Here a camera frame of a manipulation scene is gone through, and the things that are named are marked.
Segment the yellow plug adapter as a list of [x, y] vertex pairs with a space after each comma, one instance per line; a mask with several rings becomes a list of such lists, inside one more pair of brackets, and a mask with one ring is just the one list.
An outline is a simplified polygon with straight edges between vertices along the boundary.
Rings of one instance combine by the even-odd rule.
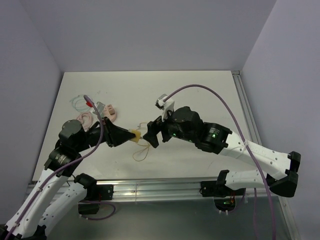
[[129, 131], [134, 134], [134, 137], [130, 141], [138, 143], [141, 139], [141, 132], [137, 129], [130, 129]]

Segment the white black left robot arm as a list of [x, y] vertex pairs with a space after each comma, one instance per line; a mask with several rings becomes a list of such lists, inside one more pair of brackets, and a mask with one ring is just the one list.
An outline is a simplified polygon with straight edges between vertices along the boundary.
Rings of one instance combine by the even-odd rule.
[[114, 125], [107, 117], [84, 130], [79, 120], [65, 122], [54, 150], [44, 164], [39, 180], [16, 214], [0, 227], [2, 240], [45, 240], [62, 216], [75, 204], [91, 200], [98, 193], [97, 180], [85, 173], [77, 175], [73, 184], [57, 200], [58, 190], [68, 182], [85, 156], [87, 149], [97, 150], [101, 143], [117, 147], [140, 135]]

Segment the pink round power strip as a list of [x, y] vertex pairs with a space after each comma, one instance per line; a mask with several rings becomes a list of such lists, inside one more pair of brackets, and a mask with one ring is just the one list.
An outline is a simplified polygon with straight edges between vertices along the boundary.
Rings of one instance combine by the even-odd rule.
[[105, 110], [104, 116], [107, 117], [113, 123], [117, 118], [117, 113], [114, 110], [112, 110], [111, 112], [109, 112], [109, 110]]

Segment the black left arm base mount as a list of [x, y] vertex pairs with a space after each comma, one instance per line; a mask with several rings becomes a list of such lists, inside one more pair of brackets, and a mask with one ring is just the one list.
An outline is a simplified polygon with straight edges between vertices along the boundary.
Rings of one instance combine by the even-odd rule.
[[[88, 189], [87, 195], [77, 207], [81, 218], [90, 221], [102, 221], [116, 213], [116, 206], [109, 201], [113, 199], [114, 186], [112, 184], [96, 185]], [[110, 213], [104, 217], [93, 217], [102, 207], [110, 207]]]

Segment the pink plug adapter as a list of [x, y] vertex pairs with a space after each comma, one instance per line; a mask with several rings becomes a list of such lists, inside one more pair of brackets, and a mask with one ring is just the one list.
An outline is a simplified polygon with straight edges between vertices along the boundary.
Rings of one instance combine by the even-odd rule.
[[113, 106], [111, 104], [106, 106], [106, 111], [110, 114], [110, 115], [114, 115], [116, 113], [115, 109], [113, 108]]

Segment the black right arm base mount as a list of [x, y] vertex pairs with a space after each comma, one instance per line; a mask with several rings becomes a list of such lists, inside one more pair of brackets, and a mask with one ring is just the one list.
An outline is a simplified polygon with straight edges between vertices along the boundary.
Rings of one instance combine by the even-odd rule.
[[234, 212], [237, 209], [237, 196], [241, 196], [239, 204], [245, 200], [246, 189], [240, 188], [232, 190], [224, 185], [218, 185], [215, 180], [201, 181], [199, 193], [204, 198], [213, 198], [214, 206], [219, 214], [226, 214]]

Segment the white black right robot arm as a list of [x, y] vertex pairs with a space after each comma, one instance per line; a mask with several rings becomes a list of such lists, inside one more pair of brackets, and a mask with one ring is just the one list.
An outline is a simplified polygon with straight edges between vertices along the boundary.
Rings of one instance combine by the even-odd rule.
[[154, 148], [171, 138], [194, 144], [199, 150], [230, 157], [256, 167], [255, 170], [221, 170], [216, 180], [203, 181], [200, 194], [203, 197], [224, 198], [241, 195], [247, 188], [266, 187], [273, 194], [292, 198], [298, 186], [298, 170], [301, 155], [298, 152], [281, 153], [268, 149], [241, 137], [229, 128], [217, 123], [204, 122], [199, 114], [188, 106], [169, 111], [166, 119], [159, 116], [147, 124], [143, 139]]

